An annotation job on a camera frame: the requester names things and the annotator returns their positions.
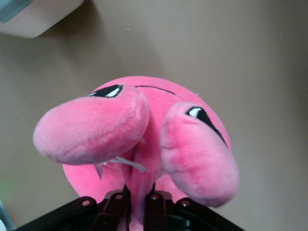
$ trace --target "fuzzy pink material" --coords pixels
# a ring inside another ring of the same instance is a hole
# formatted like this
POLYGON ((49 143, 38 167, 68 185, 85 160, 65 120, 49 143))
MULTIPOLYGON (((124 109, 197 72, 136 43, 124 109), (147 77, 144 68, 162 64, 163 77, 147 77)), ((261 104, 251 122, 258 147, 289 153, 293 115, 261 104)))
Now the fuzzy pink material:
POLYGON ((34 132, 37 150, 64 163, 80 196, 100 202, 107 192, 126 184, 131 192, 130 228, 138 231, 144 198, 155 182, 156 189, 170 192, 174 201, 189 196, 206 206, 220 206, 235 195, 239 174, 228 134, 201 98, 168 80, 141 76, 115 79, 95 91, 112 85, 123 86, 117 96, 61 104, 43 116, 34 132), (189 116, 191 108, 203 108, 223 139, 207 123, 189 116), (100 179, 93 164, 118 156, 147 170, 107 163, 100 179))

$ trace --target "screw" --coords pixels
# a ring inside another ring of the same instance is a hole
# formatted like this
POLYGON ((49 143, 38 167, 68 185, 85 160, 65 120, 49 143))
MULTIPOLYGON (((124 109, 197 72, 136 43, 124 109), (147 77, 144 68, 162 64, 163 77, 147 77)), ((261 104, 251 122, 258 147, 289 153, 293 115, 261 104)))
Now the screw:
POLYGON ((152 200, 157 200, 159 198, 159 196, 157 195, 157 194, 153 194, 152 196, 151 196, 151 199, 152 200))
POLYGON ((82 204, 83 206, 87 206, 87 205, 89 205, 90 203, 91 203, 91 201, 89 201, 89 200, 87 199, 87 200, 83 201, 81 204, 82 204))
POLYGON ((188 206, 191 205, 191 203, 189 203, 189 201, 182 201, 182 202, 181 202, 181 205, 182 205, 183 207, 188 207, 188 206))
POLYGON ((121 200, 123 198, 123 195, 122 194, 118 194, 116 195, 115 199, 116 200, 121 200))

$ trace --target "kirby plush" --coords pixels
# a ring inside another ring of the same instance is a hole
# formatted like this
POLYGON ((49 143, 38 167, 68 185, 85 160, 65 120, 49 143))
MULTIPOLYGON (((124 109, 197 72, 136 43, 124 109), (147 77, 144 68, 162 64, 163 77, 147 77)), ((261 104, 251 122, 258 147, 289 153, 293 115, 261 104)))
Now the kirby plush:
POLYGON ((221 206, 239 173, 228 134, 195 93, 156 77, 123 77, 48 111, 34 131, 43 155, 63 163, 80 196, 97 202, 127 185, 130 230, 142 230, 145 196, 155 183, 173 200, 221 206))

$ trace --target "white box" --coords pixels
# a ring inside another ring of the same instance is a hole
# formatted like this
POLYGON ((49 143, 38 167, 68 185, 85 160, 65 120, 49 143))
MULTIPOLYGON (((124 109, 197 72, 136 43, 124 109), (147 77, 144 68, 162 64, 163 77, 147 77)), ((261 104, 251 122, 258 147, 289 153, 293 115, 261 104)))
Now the white box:
POLYGON ((78 8, 84 0, 0 0, 0 33, 34 38, 78 8))

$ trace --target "stuffed animal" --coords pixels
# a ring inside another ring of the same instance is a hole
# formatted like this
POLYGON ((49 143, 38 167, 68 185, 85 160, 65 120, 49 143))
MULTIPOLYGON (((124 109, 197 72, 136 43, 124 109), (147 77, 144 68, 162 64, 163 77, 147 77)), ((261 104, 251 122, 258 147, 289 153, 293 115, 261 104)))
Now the stuffed animal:
POLYGON ((221 206, 239 173, 228 134, 196 94, 155 77, 124 77, 47 112, 34 131, 43 155, 63 163, 80 196, 131 193, 130 230, 142 230, 145 196, 155 183, 173 200, 221 206))

